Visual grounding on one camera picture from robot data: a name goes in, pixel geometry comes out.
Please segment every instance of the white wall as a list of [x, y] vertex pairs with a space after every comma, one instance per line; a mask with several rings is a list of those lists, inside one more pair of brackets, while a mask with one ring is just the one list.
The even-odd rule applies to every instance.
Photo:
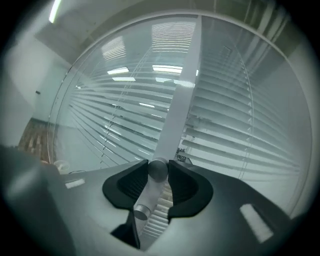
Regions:
[[289, 56], [292, 68], [300, 81], [305, 95], [311, 120], [311, 159], [306, 181], [301, 188], [300, 196], [292, 215], [295, 217], [304, 213], [310, 207], [315, 193], [319, 188], [320, 178], [320, 73], [319, 61], [316, 54], [305, 38]]
[[1, 97], [5, 100], [1, 101], [0, 143], [6, 146], [19, 144], [32, 117], [48, 121], [61, 81], [71, 66], [34, 37], [48, 22], [48, 12], [45, 9], [15, 35], [15, 45], [8, 45], [2, 60]]
[[0, 145], [14, 147], [33, 114], [32, 107], [6, 72], [0, 77]]

